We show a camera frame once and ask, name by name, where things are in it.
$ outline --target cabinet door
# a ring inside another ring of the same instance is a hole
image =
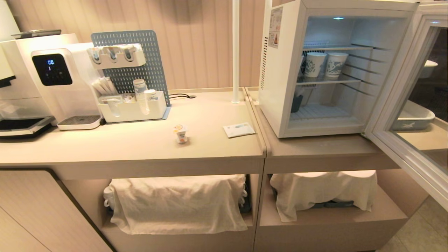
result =
[[[0,207],[0,251],[50,252]]]
[[[366,135],[448,210],[448,4],[421,4]]]
[[[0,171],[0,206],[51,252],[112,252],[47,171]]]

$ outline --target white pole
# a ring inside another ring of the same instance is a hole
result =
[[[239,103],[240,81],[240,0],[232,0],[232,59],[233,59],[233,98],[232,103]]]

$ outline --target coffee machine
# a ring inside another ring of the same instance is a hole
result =
[[[88,130],[103,119],[91,84],[101,76],[87,53],[93,43],[64,45],[31,53],[37,70],[36,85],[60,130]]]
[[[78,43],[75,34],[35,37],[0,42],[0,137],[33,137],[55,122],[41,89],[31,52]]]

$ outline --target gray pegboard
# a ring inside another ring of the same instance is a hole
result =
[[[104,75],[111,78],[119,93],[134,93],[132,81],[144,79],[148,88],[163,91],[167,106],[171,106],[159,44],[153,30],[98,32],[92,33],[90,37],[94,46],[140,43],[145,54],[146,64],[136,67],[103,69]]]

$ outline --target white organizer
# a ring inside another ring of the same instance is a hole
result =
[[[140,110],[138,102],[118,103],[119,116],[114,116],[108,104],[98,104],[106,122],[131,122],[161,119],[167,108],[163,91],[157,91],[158,100],[148,101],[149,114],[145,115]]]
[[[95,61],[93,61],[92,57],[90,56],[90,60],[92,62],[92,65],[96,69],[108,69],[108,68],[120,68],[120,67],[132,67],[132,66],[141,66],[146,63],[145,54],[143,53],[143,50],[131,52],[133,55],[134,60],[129,62],[125,59],[125,54],[122,52],[118,52],[116,55],[116,60],[113,60],[108,54],[101,53],[99,54],[99,57],[101,59],[101,63],[98,64]]]

